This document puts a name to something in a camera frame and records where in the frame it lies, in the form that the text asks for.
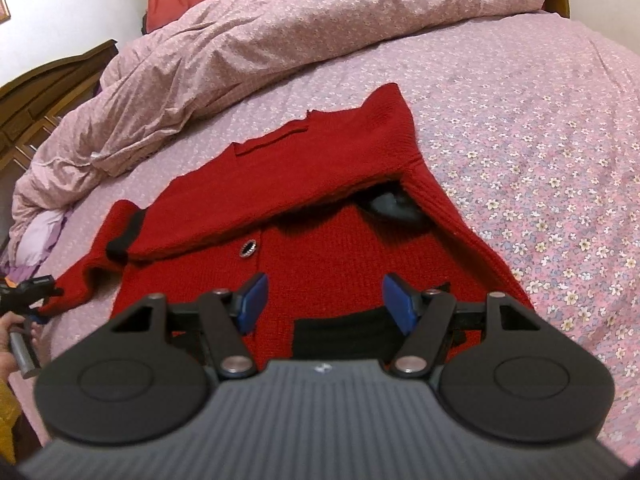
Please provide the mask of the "person's left hand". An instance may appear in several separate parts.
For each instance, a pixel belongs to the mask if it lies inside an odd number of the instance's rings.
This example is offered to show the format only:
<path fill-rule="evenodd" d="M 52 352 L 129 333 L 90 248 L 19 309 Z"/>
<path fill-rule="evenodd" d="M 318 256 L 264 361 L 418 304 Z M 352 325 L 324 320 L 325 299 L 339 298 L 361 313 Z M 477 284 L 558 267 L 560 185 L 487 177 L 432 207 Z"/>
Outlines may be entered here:
<path fill-rule="evenodd" d="M 0 321 L 0 377 L 2 382 L 7 382 L 10 375 L 17 371 L 17 364 L 10 348 L 10 329 L 14 326 L 24 324 L 24 316 L 8 312 L 2 315 Z M 32 345 L 39 349 L 42 336 L 42 325 L 35 322 L 30 326 L 32 334 Z"/>

